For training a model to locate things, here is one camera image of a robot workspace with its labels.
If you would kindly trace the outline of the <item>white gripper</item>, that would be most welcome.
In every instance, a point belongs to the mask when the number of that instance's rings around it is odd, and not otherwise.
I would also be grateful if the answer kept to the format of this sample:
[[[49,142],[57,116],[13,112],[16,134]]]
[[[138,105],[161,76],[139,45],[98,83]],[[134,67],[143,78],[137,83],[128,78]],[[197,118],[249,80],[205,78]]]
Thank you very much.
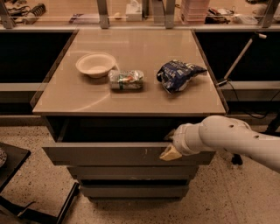
[[[159,158],[164,161],[172,161],[183,156],[198,154],[202,151],[214,151],[205,145],[200,138],[200,126],[198,124],[182,124],[177,129],[172,129],[165,137],[165,141],[172,141]]]

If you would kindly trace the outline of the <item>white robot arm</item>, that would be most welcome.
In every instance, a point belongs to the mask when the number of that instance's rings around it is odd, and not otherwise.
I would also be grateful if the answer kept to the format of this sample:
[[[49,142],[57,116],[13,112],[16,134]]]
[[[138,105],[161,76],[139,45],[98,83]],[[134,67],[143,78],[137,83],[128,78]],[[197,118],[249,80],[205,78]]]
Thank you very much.
[[[239,119],[210,115],[200,123],[180,125],[167,138],[171,142],[160,155],[164,161],[202,151],[226,151],[280,172],[280,137],[255,132]]]

